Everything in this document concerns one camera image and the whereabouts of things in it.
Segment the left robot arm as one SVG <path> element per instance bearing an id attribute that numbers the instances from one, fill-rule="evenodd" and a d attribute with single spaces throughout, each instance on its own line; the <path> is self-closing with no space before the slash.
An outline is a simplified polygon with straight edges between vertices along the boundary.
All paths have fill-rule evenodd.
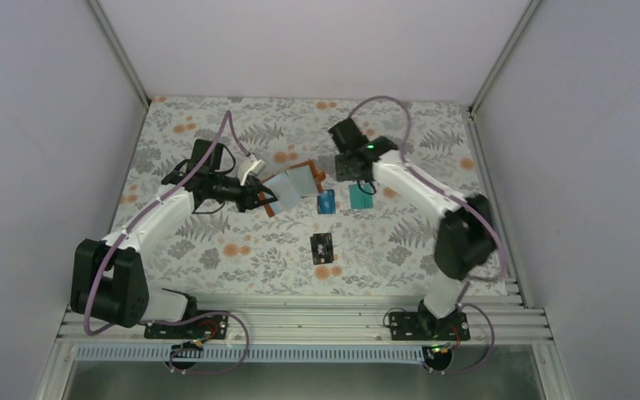
<path id="1" fill-rule="evenodd" d="M 236 205 L 241 213 L 276 201 L 258 179 L 265 163 L 248 153 L 241 163 L 222 168 L 222 143 L 198 139 L 192 154 L 164 176 L 154 198 L 122 227 L 99 240 L 85 239 L 74 253 L 70 308 L 108 327 L 140 323 L 179 323 L 192 312 L 184 292 L 155 288 L 145 264 L 153 249 L 180 228 L 200 206 L 213 200 Z"/>

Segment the teal credit card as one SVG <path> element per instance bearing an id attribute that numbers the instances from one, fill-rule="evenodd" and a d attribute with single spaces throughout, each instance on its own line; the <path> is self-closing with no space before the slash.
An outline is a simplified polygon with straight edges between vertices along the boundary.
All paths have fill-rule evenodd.
<path id="1" fill-rule="evenodd" d="M 373 208 L 373 196 L 376 188 L 371 182 L 357 182 L 349 186 L 351 209 L 366 210 Z"/>

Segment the dark blue credit card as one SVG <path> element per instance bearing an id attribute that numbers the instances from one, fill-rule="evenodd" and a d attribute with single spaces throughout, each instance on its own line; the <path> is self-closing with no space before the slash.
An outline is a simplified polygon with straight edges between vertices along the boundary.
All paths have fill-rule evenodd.
<path id="1" fill-rule="evenodd" d="M 319 215 L 332 215 L 336 213 L 335 191 L 327 189 L 317 195 L 317 213 Z"/>

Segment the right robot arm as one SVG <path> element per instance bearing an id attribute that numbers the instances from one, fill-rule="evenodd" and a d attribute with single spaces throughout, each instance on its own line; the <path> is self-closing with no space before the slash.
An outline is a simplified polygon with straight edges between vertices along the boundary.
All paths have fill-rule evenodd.
<path id="1" fill-rule="evenodd" d="M 492 207 L 482 194 L 467 196 L 409 162 L 404 148 L 387 137 L 369 139 L 350 117 L 328 130 L 338 153 L 337 179 L 379 183 L 409 201 L 435 227 L 437 275 L 418 312 L 437 322 L 454 313 L 472 270 L 497 251 Z"/>

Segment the brown leather card holder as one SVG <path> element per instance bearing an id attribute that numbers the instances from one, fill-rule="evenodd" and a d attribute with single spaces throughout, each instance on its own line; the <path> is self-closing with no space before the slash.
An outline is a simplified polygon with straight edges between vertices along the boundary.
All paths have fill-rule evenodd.
<path id="1" fill-rule="evenodd" d="M 326 174 L 313 160 L 300 162 L 262 180 L 276 200 L 263 206 L 273 218 L 299 206 L 304 198 L 314 198 L 323 191 Z"/>

